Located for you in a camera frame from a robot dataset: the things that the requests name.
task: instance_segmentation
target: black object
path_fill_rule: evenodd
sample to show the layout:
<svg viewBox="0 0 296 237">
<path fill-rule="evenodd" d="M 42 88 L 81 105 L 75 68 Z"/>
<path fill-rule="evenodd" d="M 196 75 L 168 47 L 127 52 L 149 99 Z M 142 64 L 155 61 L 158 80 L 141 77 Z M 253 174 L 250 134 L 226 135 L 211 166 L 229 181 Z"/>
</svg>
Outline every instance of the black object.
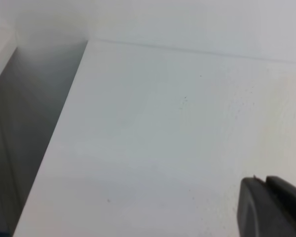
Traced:
<svg viewBox="0 0 296 237">
<path fill-rule="evenodd" d="M 275 176 L 244 178 L 237 219 L 241 237 L 296 237 L 296 187 Z"/>
</svg>

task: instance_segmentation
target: white shelf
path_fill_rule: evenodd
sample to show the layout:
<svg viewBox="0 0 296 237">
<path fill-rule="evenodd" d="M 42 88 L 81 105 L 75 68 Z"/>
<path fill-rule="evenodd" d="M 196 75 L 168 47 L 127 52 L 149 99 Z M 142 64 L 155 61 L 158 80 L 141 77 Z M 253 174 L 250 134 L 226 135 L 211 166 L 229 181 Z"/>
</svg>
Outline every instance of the white shelf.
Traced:
<svg viewBox="0 0 296 237">
<path fill-rule="evenodd" d="M 14 236 L 237 236 L 254 174 L 296 185 L 296 64 L 90 41 Z"/>
</svg>

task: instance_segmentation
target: white wall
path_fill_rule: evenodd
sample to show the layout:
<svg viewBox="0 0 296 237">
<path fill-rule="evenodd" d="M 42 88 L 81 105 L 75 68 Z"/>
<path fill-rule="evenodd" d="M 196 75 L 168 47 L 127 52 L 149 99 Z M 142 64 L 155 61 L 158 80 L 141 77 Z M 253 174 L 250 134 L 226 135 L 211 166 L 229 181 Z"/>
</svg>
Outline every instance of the white wall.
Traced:
<svg viewBox="0 0 296 237">
<path fill-rule="evenodd" d="M 296 0 L 0 0 L 0 19 L 29 32 L 61 21 L 90 39 L 296 61 Z"/>
</svg>

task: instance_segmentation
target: white panel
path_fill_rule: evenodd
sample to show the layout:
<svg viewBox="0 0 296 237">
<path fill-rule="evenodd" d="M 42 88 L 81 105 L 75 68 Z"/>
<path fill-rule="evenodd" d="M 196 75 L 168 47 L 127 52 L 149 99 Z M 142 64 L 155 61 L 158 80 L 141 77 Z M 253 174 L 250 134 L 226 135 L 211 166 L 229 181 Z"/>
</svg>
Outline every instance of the white panel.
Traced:
<svg viewBox="0 0 296 237">
<path fill-rule="evenodd" d="M 295 64 L 90 42 L 14 236 L 237 236 L 254 174 L 296 184 Z"/>
</svg>

